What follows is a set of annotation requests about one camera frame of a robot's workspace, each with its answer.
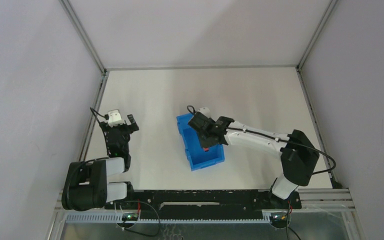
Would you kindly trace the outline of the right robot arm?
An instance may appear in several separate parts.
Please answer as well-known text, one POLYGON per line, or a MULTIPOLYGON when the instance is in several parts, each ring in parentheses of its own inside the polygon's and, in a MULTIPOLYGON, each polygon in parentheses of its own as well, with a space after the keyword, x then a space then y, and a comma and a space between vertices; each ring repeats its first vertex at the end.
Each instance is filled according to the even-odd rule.
POLYGON ((309 184, 320 158, 308 137, 297 129, 292 133, 269 132, 226 116, 214 120, 199 111, 187 124, 197 133, 203 149, 215 145, 241 146, 262 151, 280 161, 282 173, 269 194, 269 203, 275 208, 282 208, 292 192, 309 184))

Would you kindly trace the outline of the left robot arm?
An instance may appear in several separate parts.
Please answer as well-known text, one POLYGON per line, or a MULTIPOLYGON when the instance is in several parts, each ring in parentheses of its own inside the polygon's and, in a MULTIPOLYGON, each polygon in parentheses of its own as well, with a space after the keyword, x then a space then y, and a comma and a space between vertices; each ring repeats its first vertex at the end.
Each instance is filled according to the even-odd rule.
POLYGON ((108 113, 107 121, 98 123, 104 137, 105 157, 70 163, 61 197, 65 210, 83 212, 102 208, 114 200, 125 209, 135 205, 137 196, 128 190, 127 183, 108 180, 111 175, 127 172, 131 166, 129 142, 139 126, 133 115, 127 115, 127 119, 129 122, 113 111, 108 113))

